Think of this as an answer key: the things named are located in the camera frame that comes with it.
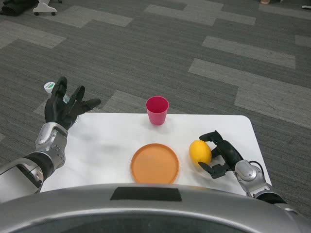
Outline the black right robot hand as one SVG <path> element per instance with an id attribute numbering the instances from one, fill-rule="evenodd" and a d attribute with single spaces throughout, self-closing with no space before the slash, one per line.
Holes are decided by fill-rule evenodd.
<path id="1" fill-rule="evenodd" d="M 224 140 L 217 131 L 206 133 L 200 136 L 199 139 L 204 142 L 213 142 L 216 145 L 216 148 L 211 151 L 212 158 L 216 158 L 220 155 L 225 162 L 223 165 L 216 164 L 212 167 L 207 163 L 198 162 L 200 167 L 209 173 L 213 179 L 224 176 L 228 171 L 234 171 L 236 163 L 243 160 L 235 147 L 228 141 Z"/>

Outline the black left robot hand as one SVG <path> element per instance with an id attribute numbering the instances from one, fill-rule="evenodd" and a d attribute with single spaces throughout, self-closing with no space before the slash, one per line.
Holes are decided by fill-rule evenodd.
<path id="1" fill-rule="evenodd" d="M 83 100 L 85 94 L 83 85 L 77 87 L 69 101 L 65 103 L 63 97 L 67 91 L 67 84 L 66 77 L 62 76 L 59 78 L 52 90 L 51 97 L 46 102 L 44 110 L 47 123 L 57 123 L 66 130 L 73 126 L 79 115 L 89 112 L 101 104 L 100 99 Z"/>

